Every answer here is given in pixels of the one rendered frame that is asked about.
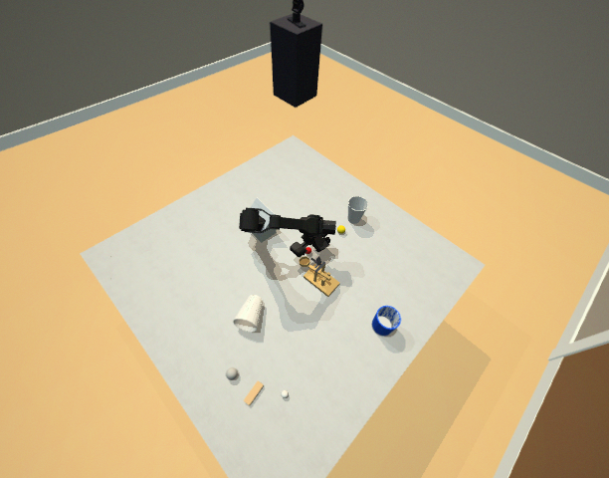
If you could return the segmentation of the blue cup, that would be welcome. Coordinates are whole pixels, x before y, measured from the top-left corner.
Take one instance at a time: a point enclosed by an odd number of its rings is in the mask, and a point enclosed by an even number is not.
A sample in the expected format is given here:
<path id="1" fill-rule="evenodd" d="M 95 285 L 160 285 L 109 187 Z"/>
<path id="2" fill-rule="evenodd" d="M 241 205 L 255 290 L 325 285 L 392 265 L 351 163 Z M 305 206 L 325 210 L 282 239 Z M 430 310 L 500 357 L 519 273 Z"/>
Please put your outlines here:
<path id="1" fill-rule="evenodd" d="M 379 336 L 389 335 L 400 324 L 400 315 L 396 309 L 390 306 L 382 306 L 376 312 L 371 326 Z"/>

